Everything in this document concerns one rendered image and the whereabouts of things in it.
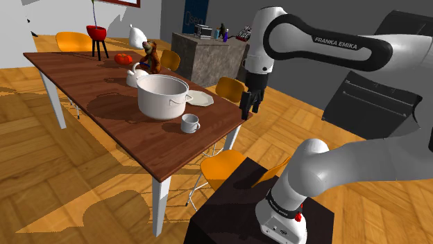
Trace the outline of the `large white cooking pot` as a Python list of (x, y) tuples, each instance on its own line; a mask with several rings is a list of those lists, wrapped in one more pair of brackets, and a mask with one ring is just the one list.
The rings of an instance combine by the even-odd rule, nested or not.
[(139, 110), (152, 119), (166, 121), (181, 116), (186, 102), (193, 99), (188, 94), (189, 85), (177, 77), (153, 74), (137, 81)]

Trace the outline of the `brown bear figure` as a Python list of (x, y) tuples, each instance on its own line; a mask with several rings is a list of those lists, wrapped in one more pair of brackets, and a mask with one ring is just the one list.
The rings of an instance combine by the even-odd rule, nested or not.
[(154, 41), (142, 42), (146, 55), (140, 59), (140, 66), (145, 69), (149, 68), (152, 74), (159, 74), (161, 71), (161, 62), (157, 54), (157, 44)]

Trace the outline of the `red plant pot black stand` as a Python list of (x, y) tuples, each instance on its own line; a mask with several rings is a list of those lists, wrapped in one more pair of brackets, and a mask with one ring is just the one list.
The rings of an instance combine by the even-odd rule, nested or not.
[(92, 2), (93, 17), (94, 17), (94, 25), (93, 26), (87, 25), (86, 29), (87, 29), (87, 34), (92, 39), (92, 56), (94, 57), (95, 51), (97, 51), (98, 59), (101, 60), (100, 44), (102, 44), (103, 46), (103, 50), (106, 55), (106, 58), (109, 58), (108, 51), (105, 45), (107, 30), (97, 25), (95, 9), (94, 9), (94, 0), (91, 0), (91, 2)]

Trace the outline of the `white kettle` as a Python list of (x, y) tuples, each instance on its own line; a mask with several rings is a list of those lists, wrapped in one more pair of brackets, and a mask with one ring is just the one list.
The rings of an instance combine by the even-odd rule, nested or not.
[(148, 73), (145, 70), (137, 69), (140, 65), (139, 62), (133, 65), (131, 70), (127, 70), (126, 83), (127, 85), (137, 88), (137, 82), (142, 79), (144, 76), (147, 76)]

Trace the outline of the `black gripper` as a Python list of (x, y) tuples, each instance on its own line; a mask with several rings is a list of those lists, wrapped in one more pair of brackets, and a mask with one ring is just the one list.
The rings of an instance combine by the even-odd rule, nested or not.
[(252, 112), (258, 113), (260, 103), (264, 98), (264, 91), (267, 87), (269, 75), (258, 74), (247, 71), (245, 85), (248, 91), (242, 92), (239, 108), (241, 110), (241, 118), (243, 120), (248, 119), (249, 110), (253, 105)]

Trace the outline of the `red framed wall picture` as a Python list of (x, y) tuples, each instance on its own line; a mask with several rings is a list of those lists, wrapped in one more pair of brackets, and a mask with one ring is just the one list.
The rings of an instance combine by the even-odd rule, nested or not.
[(141, 7), (141, 0), (99, 0), (99, 1), (118, 4), (122, 6), (131, 6), (135, 8)]

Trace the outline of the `white mug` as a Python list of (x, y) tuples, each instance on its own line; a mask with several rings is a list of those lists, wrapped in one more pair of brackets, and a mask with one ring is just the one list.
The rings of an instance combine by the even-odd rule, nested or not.
[(181, 117), (181, 130), (185, 133), (192, 134), (199, 130), (201, 125), (199, 119), (194, 114), (183, 114)]

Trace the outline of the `blue wall poster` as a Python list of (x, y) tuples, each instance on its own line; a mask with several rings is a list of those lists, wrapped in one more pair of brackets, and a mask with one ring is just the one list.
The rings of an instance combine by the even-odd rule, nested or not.
[(185, 0), (182, 33), (192, 34), (196, 24), (205, 24), (209, 0)]

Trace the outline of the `red tomato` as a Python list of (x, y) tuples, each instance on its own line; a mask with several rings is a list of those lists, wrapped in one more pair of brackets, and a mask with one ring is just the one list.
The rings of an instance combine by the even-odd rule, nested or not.
[(125, 53), (118, 53), (114, 56), (114, 61), (120, 65), (130, 65), (133, 62), (133, 59), (130, 55)]

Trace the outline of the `brown wooden table white legs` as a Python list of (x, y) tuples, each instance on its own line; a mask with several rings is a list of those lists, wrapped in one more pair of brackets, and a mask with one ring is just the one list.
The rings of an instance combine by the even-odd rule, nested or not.
[(25, 57), (39, 70), (61, 128), (65, 119), (58, 90), (114, 139), (152, 176), (153, 234), (162, 231), (171, 176), (212, 144), (226, 139), (232, 148), (243, 119), (240, 109), (213, 94), (207, 107), (187, 105), (199, 117), (201, 129), (186, 134), (181, 118), (159, 121), (139, 110), (137, 89), (126, 85), (127, 67), (90, 52), (37, 52)]

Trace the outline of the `orange chair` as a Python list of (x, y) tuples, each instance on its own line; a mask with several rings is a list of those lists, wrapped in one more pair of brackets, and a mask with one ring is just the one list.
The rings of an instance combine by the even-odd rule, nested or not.
[(289, 160), (291, 159), (291, 157), (286, 158), (281, 164), (274, 166), (273, 168), (269, 169), (267, 172), (265, 172), (258, 181), (256, 181), (256, 183), (254, 183), (251, 187), (255, 187), (256, 185), (258, 185), (261, 182), (267, 181), (269, 179), (271, 179), (272, 177), (275, 176), (275, 174), (284, 166), (287, 165), (287, 163), (289, 162)]
[[(229, 78), (229, 77), (221, 77), (216, 85), (215, 89), (216, 95), (222, 98), (226, 98), (230, 102), (238, 103), (241, 100), (241, 94), (244, 92), (244, 86), (241, 82), (239, 82), (236, 79)], [(232, 149), (233, 144), (235, 142), (235, 139), (237, 138), (237, 135), (239, 133), (241, 125), (239, 125), (235, 130), (228, 133), (228, 137), (231, 140), (231, 143), (229, 145), (229, 149)], [(206, 157), (213, 157), (215, 155), (218, 155), (221, 151), (226, 150), (224, 149), (226, 146), (226, 142), (224, 144), (224, 147), (216, 151), (215, 147), (216, 144), (213, 145), (212, 154), (209, 155), (205, 152), (203, 154)]]
[(163, 50), (160, 58), (161, 65), (171, 71), (176, 71), (180, 64), (179, 55), (171, 50)]
[(236, 150), (224, 150), (218, 155), (204, 159), (201, 163), (201, 174), (190, 191), (185, 206), (191, 203), (194, 210), (197, 211), (192, 201), (195, 190), (209, 184), (216, 191), (245, 159), (246, 156)]
[(56, 43), (62, 52), (81, 52), (92, 50), (92, 39), (83, 33), (59, 32)]

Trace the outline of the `white pear-shaped vase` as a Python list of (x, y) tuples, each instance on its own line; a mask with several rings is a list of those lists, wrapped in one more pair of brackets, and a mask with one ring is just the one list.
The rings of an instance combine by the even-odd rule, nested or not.
[(135, 49), (143, 49), (143, 43), (147, 42), (147, 37), (140, 29), (133, 27), (131, 24), (128, 41), (131, 47)]

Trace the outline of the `white plate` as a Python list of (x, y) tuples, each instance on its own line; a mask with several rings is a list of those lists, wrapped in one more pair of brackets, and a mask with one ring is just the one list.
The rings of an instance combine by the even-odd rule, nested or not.
[(214, 103), (213, 97), (203, 91), (189, 90), (188, 94), (193, 98), (188, 101), (190, 105), (206, 107)]

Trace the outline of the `grey stone cabinet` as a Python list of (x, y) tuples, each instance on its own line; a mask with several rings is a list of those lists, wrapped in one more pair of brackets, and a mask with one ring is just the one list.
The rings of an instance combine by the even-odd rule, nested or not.
[(234, 37), (223, 42), (173, 33), (171, 50), (180, 56), (177, 74), (202, 87), (210, 87), (223, 76), (238, 77), (249, 44)]

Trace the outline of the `dark robot stand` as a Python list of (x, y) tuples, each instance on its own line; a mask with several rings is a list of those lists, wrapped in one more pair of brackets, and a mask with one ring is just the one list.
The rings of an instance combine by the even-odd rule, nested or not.
[(278, 176), (256, 183), (266, 169), (246, 158), (191, 217), (183, 244), (279, 244), (264, 235), (256, 204)]

